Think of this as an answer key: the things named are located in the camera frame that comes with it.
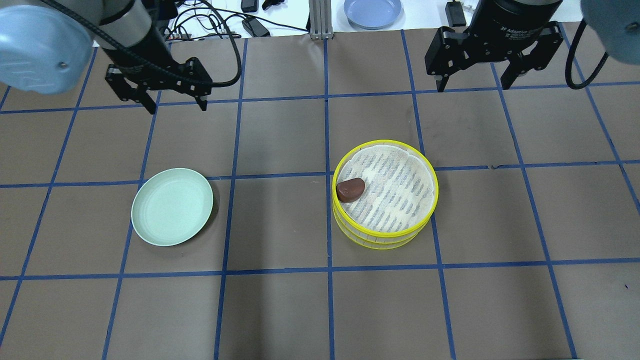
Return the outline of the black gripper steamer side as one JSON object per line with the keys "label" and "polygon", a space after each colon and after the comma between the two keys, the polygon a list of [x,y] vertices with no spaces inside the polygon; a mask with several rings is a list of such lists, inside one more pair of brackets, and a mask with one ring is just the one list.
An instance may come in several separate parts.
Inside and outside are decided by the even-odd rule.
{"label": "black gripper steamer side", "polygon": [[441,26],[424,57],[436,90],[445,91],[448,80],[476,64],[508,62],[500,86],[508,91],[528,71],[544,70],[563,41],[559,23],[553,21],[560,0],[480,0],[464,27]]}

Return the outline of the black gripper plate side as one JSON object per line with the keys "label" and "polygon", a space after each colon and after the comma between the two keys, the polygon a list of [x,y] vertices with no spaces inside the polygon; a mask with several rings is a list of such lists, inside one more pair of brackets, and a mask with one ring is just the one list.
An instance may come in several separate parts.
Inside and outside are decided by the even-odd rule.
{"label": "black gripper plate side", "polygon": [[157,104],[149,91],[175,91],[196,101],[202,112],[213,80],[197,57],[179,63],[170,54],[161,35],[145,35],[140,41],[119,48],[105,44],[103,51],[111,63],[104,79],[122,101],[135,101],[154,116]]}

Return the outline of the robot arm over steamer side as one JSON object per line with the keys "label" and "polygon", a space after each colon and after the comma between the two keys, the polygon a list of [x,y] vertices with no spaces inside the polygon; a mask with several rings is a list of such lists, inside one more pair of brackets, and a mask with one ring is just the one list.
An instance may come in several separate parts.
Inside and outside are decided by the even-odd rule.
{"label": "robot arm over steamer side", "polygon": [[[480,0],[466,24],[462,14],[448,13],[448,26],[437,29],[424,57],[428,75],[434,77],[436,90],[445,91],[448,80],[475,64],[508,62],[500,77],[507,91],[519,76],[544,70],[553,59],[564,36],[553,21],[560,0]],[[582,20],[569,47],[564,69],[567,86],[576,91],[586,88],[608,59],[639,64],[639,9],[637,0],[582,0]],[[579,41],[587,27],[598,35],[604,54],[592,74],[583,82],[574,82],[573,61]]]}

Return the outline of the robot arm over plate side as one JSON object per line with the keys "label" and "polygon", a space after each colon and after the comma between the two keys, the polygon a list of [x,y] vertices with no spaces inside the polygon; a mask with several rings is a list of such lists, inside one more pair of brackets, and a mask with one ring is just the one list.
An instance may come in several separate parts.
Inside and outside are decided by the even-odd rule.
{"label": "robot arm over plate side", "polygon": [[55,95],[79,82],[98,44],[110,64],[104,80],[121,101],[156,112],[151,91],[175,91],[207,109],[211,77],[196,57],[170,54],[154,16],[160,0],[3,0],[0,77],[24,92]]}

